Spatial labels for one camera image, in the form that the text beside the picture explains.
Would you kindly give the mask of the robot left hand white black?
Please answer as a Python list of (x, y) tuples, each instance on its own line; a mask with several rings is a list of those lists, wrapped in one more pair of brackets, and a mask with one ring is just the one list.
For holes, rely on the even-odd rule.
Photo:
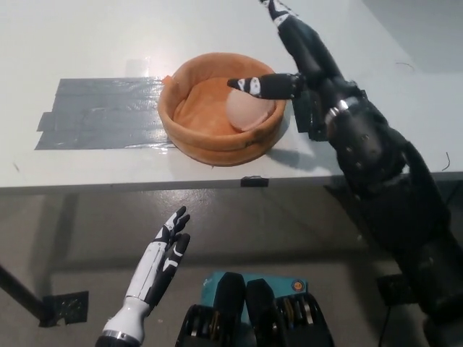
[(141, 346), (145, 319), (169, 287), (190, 242), (182, 230), (190, 219), (185, 206), (162, 225), (145, 249), (132, 276), (121, 309), (105, 324), (97, 346)]

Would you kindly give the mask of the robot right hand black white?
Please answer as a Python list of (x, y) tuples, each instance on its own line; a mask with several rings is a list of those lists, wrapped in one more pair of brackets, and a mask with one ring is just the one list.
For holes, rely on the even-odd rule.
[(309, 90), (319, 97), (322, 114), (328, 119), (368, 109), (368, 102), (358, 86), (344, 79), (331, 53), (311, 26), (281, 1), (261, 1), (261, 4), (293, 58), (297, 73), (230, 79), (227, 82), (229, 87), (266, 100), (291, 100)]

